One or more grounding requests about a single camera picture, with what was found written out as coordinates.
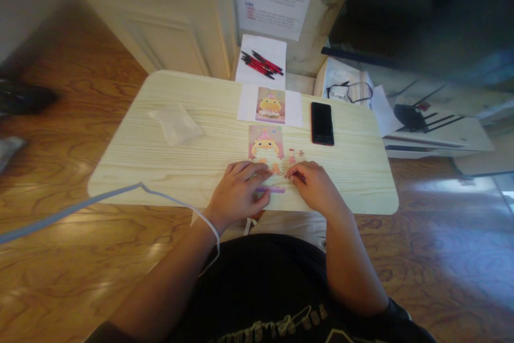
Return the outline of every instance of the light wood table top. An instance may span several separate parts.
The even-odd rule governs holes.
[[[91,196],[144,182],[150,189],[205,208],[226,166],[248,159],[248,126],[238,121],[241,84],[173,71],[150,75],[129,108],[88,183]],[[332,106],[335,145],[311,142],[311,102]],[[171,148],[160,123],[148,112],[181,104],[204,135]],[[303,128],[282,125],[284,153],[301,149],[322,165],[353,212],[391,215],[398,195],[373,113],[361,106],[302,95]],[[283,194],[273,193],[266,209],[309,210],[284,178]],[[105,203],[173,205],[136,189]]]

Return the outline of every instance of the plastic bag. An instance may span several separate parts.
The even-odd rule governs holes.
[[[182,105],[163,106],[148,112],[148,115],[161,123],[164,137],[172,147],[192,140],[203,134]]]

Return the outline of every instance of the wooden floor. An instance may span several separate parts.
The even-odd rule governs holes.
[[[69,16],[24,80],[61,96],[2,119],[29,141],[0,176],[0,232],[87,198],[147,74],[94,17]],[[514,339],[514,218],[491,178],[444,158],[392,159],[394,216],[357,216],[387,292],[438,341]],[[190,211],[97,204],[0,246],[0,340],[80,342],[187,229]]]

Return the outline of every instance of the white cabinet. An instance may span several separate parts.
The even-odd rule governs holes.
[[[87,0],[149,73],[229,79],[237,42],[233,6],[224,1]]]

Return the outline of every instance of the black smartphone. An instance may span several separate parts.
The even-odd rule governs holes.
[[[334,145],[332,127],[332,107],[319,102],[311,103],[312,142],[321,145]]]

